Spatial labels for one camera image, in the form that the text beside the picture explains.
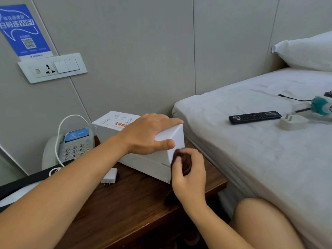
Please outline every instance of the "blue sign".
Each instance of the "blue sign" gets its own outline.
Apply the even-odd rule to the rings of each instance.
[[[53,56],[25,4],[0,6],[0,30],[21,60]]]
[[[65,135],[64,141],[69,142],[86,136],[89,136],[89,129],[87,127],[69,132],[68,134]]]

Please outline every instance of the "teal object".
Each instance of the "teal object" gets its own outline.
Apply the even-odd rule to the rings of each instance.
[[[311,101],[311,111],[320,115],[329,115],[324,111],[324,105],[329,102],[323,97],[316,97]]]

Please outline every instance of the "cardboard box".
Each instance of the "cardboard box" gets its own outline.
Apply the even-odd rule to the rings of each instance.
[[[100,141],[104,142],[139,117],[134,114],[110,111],[92,124],[97,126],[98,129],[95,132]],[[182,124],[160,132],[155,138],[156,141],[166,139],[172,139],[175,142],[175,148],[158,151],[150,155],[128,154],[120,159],[119,162],[161,181],[170,183],[172,177],[171,162],[174,151],[185,147]]]

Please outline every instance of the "white bed sheet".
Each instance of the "white bed sheet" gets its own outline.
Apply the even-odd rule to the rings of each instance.
[[[236,189],[228,209],[240,198],[262,197],[290,218],[308,246],[332,248],[332,125],[285,131],[279,120],[228,121],[271,110],[285,115],[299,103],[277,94],[305,100],[330,90],[332,72],[286,68],[181,100],[173,117],[185,121],[188,138]]]

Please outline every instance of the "hand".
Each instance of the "hand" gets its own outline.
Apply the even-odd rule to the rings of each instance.
[[[178,124],[183,124],[183,121],[177,118],[170,119],[163,114],[147,113],[126,126],[117,136],[125,144],[127,153],[152,154],[175,147],[172,139],[164,141],[154,139],[159,132]]]
[[[181,158],[178,156],[172,169],[172,187],[176,197],[188,213],[192,209],[206,204],[206,171],[203,156],[196,149],[184,148],[181,152],[191,155],[191,171],[187,176],[183,176]]]

